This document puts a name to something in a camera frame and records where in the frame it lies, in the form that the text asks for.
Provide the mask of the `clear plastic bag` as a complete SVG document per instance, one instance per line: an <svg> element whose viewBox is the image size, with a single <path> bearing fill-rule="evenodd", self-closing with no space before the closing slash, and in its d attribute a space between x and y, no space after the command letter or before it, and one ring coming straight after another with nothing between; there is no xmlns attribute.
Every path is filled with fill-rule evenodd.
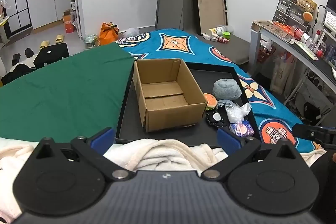
<svg viewBox="0 0 336 224"><path fill-rule="evenodd" d="M230 123L242 123L244 118L252 110L252 106L250 103L245 103L243 106L239 106L238 104L231 102L225 105L225 110Z"/></svg>

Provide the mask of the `black framed board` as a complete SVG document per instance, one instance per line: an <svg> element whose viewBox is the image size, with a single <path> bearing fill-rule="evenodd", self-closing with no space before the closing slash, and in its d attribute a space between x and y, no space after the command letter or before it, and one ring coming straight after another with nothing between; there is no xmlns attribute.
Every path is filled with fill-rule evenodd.
<svg viewBox="0 0 336 224"><path fill-rule="evenodd" d="M195 27L197 34L205 34L210 28L226 26L226 0L193 0Z"/></svg>

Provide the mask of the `burger plush toy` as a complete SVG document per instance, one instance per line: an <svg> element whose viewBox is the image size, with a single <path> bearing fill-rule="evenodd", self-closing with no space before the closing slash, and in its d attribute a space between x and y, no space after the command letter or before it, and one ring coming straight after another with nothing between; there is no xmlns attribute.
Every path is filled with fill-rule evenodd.
<svg viewBox="0 0 336 224"><path fill-rule="evenodd" d="M213 110L214 108L216 108L218 104L217 99L212 94L209 94L209 93L204 93L203 95L207 101L206 110L208 111L208 110Z"/></svg>

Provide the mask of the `grey drawer organizer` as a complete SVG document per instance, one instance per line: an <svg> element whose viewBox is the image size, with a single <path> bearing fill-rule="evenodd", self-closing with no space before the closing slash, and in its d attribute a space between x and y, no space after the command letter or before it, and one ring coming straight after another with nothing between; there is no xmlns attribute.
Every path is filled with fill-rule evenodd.
<svg viewBox="0 0 336 224"><path fill-rule="evenodd" d="M290 0L278 0L273 21L288 26L298 26L309 31L311 25L303 18L304 10Z"/></svg>

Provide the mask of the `orange cardboard box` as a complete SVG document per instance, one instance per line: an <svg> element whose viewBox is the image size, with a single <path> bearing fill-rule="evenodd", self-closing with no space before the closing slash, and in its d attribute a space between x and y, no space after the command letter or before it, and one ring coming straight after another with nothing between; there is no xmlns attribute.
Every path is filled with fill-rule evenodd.
<svg viewBox="0 0 336 224"><path fill-rule="evenodd" d="M66 10L63 12L63 23L66 30L66 34L72 33L75 31L75 26L72 21L72 11Z"/></svg>

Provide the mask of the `cream fleece blanket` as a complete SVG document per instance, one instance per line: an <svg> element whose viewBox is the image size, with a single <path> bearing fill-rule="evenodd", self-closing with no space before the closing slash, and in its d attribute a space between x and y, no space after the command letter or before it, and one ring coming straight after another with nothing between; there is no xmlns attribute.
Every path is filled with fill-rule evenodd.
<svg viewBox="0 0 336 224"><path fill-rule="evenodd" d="M37 142L1 139L1 218L11 223L21 215L12 186ZM198 173L228 157L208 144L187 147L177 140L141 139L129 144L108 145L103 155L127 170L196 170Z"/></svg>

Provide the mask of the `green lidded cup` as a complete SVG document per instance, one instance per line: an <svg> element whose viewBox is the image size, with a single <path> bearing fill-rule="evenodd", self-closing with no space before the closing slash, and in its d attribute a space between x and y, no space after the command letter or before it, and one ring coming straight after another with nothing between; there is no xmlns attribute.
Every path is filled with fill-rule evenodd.
<svg viewBox="0 0 336 224"><path fill-rule="evenodd" d="M228 31L224 31L224 32L222 33L222 35L223 35L223 38L225 38L225 39L227 39L227 40L229 40L230 37L231 37L231 33L228 32Z"/></svg>

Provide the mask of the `black heart fabric pouch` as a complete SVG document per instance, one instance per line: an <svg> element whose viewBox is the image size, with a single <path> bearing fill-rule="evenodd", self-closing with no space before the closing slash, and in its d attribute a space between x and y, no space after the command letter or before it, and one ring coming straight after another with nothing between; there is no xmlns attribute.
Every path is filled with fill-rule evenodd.
<svg viewBox="0 0 336 224"><path fill-rule="evenodd" d="M217 105L206 112L206 122L213 128L224 128L230 125L228 115L225 110L226 105L232 104L231 100L220 100Z"/></svg>

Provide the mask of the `green cloth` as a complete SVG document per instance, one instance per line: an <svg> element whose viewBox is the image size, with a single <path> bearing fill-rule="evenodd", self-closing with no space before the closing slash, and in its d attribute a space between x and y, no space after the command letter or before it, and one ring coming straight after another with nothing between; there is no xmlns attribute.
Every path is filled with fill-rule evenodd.
<svg viewBox="0 0 336 224"><path fill-rule="evenodd" d="M112 43L6 84L1 87L1 137L68 142L116 129L134 61Z"/></svg>

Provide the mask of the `grey fluffy plush ball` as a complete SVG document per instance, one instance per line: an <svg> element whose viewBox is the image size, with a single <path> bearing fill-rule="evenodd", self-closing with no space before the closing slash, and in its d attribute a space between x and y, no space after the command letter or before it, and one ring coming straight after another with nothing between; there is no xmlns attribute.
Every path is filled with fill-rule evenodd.
<svg viewBox="0 0 336 224"><path fill-rule="evenodd" d="M214 83L213 96L217 100L236 100L242 94L234 79L219 79Z"/></svg>

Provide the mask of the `black shallow tray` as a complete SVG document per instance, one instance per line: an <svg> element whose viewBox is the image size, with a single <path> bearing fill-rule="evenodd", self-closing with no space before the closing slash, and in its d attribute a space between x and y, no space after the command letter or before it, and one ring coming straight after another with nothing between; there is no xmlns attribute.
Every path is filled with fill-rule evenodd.
<svg viewBox="0 0 336 224"><path fill-rule="evenodd" d="M176 139L188 146L216 147L217 129L206 122L205 94L219 79L234 79L233 67L182 59L135 61L127 83L116 142Z"/></svg>

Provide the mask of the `orange bag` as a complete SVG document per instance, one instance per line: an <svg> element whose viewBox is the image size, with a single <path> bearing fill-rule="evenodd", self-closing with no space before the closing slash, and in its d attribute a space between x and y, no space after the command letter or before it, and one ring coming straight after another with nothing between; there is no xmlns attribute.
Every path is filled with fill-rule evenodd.
<svg viewBox="0 0 336 224"><path fill-rule="evenodd" d="M101 25L100 34L98 36L101 46L115 42L118 39L118 26L112 22L103 23Z"/></svg>

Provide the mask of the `brown cardboard box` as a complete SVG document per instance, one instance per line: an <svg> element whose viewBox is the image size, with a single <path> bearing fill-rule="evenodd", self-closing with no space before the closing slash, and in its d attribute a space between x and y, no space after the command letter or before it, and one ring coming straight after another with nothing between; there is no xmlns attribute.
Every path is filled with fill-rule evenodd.
<svg viewBox="0 0 336 224"><path fill-rule="evenodd" d="M182 59L135 61L133 84L146 132L192 126L203 118L207 101Z"/></svg>

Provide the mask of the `white kitchen cabinet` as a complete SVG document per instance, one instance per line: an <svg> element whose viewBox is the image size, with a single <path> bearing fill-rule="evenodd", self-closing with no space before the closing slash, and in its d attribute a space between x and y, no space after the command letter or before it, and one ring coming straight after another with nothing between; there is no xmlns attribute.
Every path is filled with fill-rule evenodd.
<svg viewBox="0 0 336 224"><path fill-rule="evenodd" d="M33 29L62 20L71 9L71 0L27 0L27 4Z"/></svg>

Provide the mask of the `blue patterned blanket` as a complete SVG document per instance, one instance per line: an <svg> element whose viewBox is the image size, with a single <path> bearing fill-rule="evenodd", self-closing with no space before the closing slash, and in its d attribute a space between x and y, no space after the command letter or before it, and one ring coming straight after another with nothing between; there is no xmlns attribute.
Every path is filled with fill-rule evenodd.
<svg viewBox="0 0 336 224"><path fill-rule="evenodd" d="M232 67L237 74L236 81L242 85L242 95L252 107L255 133L263 142L275 143L279 138L288 138L300 153L321 152L322 148L316 142L293 136L293 126L301 123L295 114L231 61L227 54L196 36L169 28L120 38L116 43L138 60L180 58L186 63Z"/></svg>

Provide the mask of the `black laptop bag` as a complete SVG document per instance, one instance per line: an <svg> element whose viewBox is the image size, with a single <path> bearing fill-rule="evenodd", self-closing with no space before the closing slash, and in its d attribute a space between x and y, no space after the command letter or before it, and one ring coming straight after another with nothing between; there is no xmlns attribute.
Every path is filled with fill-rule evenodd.
<svg viewBox="0 0 336 224"><path fill-rule="evenodd" d="M66 43L59 43L42 48L34 59L35 69L40 69L56 61L69 57Z"/></svg>

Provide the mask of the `grey desk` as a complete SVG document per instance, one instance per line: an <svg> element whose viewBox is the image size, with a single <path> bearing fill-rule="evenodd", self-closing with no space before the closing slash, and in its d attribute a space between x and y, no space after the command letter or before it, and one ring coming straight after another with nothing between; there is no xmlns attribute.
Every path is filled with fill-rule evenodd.
<svg viewBox="0 0 336 224"><path fill-rule="evenodd" d="M331 90L335 93L335 78L331 71L331 66L323 59L313 60L296 43L290 44L290 34L285 37L279 35L281 28L274 25L270 20L254 20L251 25L251 39L249 46L248 73L252 76L257 70L256 63L260 48L261 36L271 39L284 50L291 53L301 61L306 67L313 71Z"/></svg>

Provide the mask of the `blue tissue pack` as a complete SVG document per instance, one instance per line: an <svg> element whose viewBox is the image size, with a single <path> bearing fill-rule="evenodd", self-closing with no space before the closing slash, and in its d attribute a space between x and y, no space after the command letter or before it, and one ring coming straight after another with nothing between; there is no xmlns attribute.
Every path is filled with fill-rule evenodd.
<svg viewBox="0 0 336 224"><path fill-rule="evenodd" d="M238 137L247 137L254 135L254 130L248 121L242 121L241 123L232 123L229 125L229 129L232 133Z"/></svg>

